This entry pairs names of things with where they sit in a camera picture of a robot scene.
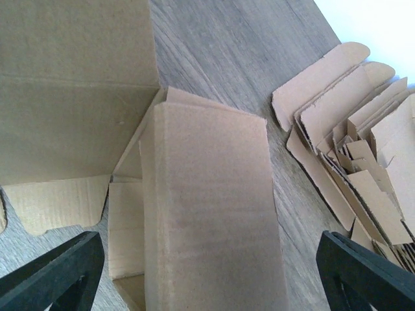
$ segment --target wood grain surface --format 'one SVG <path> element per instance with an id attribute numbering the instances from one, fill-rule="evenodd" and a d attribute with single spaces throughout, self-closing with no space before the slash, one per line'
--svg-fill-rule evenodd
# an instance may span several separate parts
<path id="1" fill-rule="evenodd" d="M 161 82 L 264 117 L 274 169 L 291 310 L 329 310 L 315 263 L 323 230 L 342 231 L 299 164 L 285 149 L 270 94 L 339 43 L 312 0 L 152 0 Z M 0 235 L 3 276 L 82 231 L 30 236 L 8 202 Z M 107 251 L 106 207 L 98 230 Z M 125 310 L 108 278 L 94 310 Z"/>

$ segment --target black object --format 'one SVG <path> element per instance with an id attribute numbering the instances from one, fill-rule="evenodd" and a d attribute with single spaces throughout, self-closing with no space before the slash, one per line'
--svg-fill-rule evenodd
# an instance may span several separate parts
<path id="1" fill-rule="evenodd" d="M 0 279 L 0 310 L 91 310 L 104 266 L 97 232 L 83 232 Z"/>
<path id="2" fill-rule="evenodd" d="M 415 310 L 415 275 L 340 233 L 323 232 L 316 260 L 333 311 Z"/>

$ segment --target white surface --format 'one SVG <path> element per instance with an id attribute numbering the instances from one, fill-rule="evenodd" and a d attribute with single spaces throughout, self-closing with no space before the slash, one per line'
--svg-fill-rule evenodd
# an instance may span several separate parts
<path id="1" fill-rule="evenodd" d="M 314 0 L 341 42 L 367 45 L 369 60 L 384 62 L 415 84 L 414 0 Z"/>

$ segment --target gray floor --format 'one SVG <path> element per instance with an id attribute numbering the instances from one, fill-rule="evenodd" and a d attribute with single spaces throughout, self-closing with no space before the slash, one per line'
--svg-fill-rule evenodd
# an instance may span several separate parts
<path id="1" fill-rule="evenodd" d="M 285 149 L 270 94 L 338 44 L 312 0 L 153 0 L 152 18 L 163 85 L 256 113 L 268 121 L 285 269 L 292 310 L 328 310 L 314 261 L 323 230 L 341 231 Z M 6 205 L 0 276 L 81 232 L 68 227 L 33 237 Z M 107 212 L 93 229 L 106 248 Z M 94 310 L 124 310 L 105 265 Z"/>

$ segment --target white background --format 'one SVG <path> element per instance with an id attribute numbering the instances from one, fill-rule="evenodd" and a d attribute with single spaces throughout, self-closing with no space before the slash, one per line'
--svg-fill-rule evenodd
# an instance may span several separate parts
<path id="1" fill-rule="evenodd" d="M 341 42 L 370 49 L 415 86 L 415 0 L 315 0 Z"/>

